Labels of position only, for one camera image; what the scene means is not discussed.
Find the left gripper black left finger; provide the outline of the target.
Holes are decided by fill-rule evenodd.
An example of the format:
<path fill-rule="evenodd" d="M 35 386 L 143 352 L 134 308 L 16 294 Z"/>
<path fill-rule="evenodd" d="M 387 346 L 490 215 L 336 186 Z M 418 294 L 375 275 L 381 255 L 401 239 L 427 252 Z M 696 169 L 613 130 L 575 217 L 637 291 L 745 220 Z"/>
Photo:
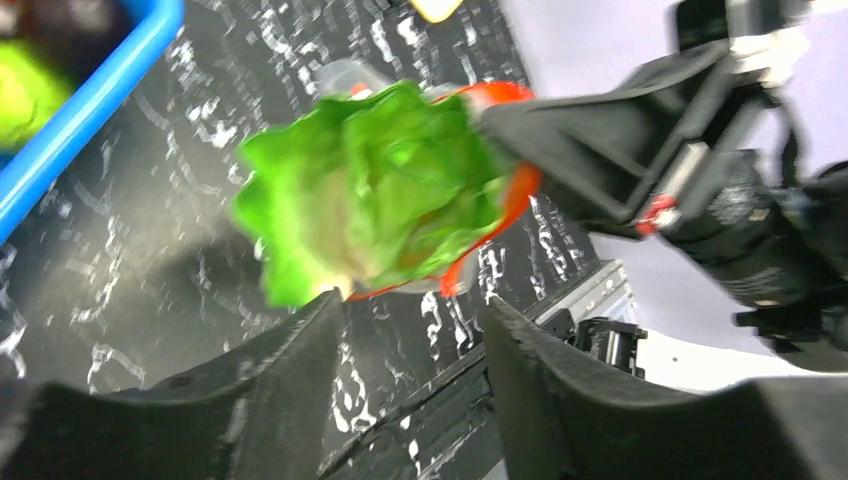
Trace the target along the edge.
<path fill-rule="evenodd" d="M 5 479 L 314 479 L 345 325 L 337 291 L 147 390 L 1 385 Z"/>

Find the green toy lettuce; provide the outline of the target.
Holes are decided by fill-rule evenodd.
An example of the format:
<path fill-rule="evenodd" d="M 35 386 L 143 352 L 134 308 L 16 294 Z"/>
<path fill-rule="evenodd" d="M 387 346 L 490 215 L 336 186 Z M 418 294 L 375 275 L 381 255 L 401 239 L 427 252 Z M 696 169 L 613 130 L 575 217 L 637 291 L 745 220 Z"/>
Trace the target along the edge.
<path fill-rule="evenodd" d="M 511 176 L 463 98 L 432 102 L 408 82 L 324 98 L 237 153 L 251 176 L 233 216 L 262 245 L 272 307 L 443 275 L 501 223 Z"/>

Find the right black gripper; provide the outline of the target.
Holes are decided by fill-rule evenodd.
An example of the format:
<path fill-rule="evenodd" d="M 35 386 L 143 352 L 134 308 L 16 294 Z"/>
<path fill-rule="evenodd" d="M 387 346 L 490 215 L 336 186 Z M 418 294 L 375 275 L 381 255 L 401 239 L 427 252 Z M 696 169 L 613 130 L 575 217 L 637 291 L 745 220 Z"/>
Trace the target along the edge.
<path fill-rule="evenodd" d="M 738 146 L 764 104 L 726 41 L 640 66 L 604 93 L 491 106 L 480 131 L 538 167 L 589 229 L 637 229 L 745 306 L 739 327 L 790 364 L 847 368 L 847 271 L 818 250 L 796 188 L 767 187 Z"/>

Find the clear zip top bag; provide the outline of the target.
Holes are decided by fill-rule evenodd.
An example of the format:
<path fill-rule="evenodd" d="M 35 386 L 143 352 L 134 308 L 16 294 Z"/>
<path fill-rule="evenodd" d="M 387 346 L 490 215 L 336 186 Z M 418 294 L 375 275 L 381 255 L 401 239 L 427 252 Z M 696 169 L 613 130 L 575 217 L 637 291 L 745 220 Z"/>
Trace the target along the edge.
<path fill-rule="evenodd" d="M 423 89 L 354 59 L 317 77 L 322 95 L 353 108 L 340 133 L 347 235 L 362 258 L 354 297 L 465 292 L 472 255 L 518 220 L 541 182 L 538 169 L 505 159 L 473 123 L 531 91 L 509 81 Z"/>

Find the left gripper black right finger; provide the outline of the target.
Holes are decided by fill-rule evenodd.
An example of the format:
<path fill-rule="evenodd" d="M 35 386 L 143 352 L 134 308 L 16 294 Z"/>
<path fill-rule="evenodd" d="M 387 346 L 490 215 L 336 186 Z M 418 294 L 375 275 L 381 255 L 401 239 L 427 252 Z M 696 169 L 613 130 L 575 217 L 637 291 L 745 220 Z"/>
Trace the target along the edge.
<path fill-rule="evenodd" d="M 847 382 L 652 384 L 549 335 L 501 299 L 482 318 L 512 479 L 843 479 Z"/>

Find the green toy custard apple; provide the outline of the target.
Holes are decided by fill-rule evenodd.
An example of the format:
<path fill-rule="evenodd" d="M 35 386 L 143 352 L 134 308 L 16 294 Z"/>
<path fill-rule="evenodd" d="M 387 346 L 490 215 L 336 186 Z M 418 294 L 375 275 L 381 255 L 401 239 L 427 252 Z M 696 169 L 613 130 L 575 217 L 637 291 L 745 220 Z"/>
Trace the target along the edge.
<path fill-rule="evenodd" d="M 67 102 L 76 84 L 29 42 L 1 41 L 1 151 L 19 151 Z"/>

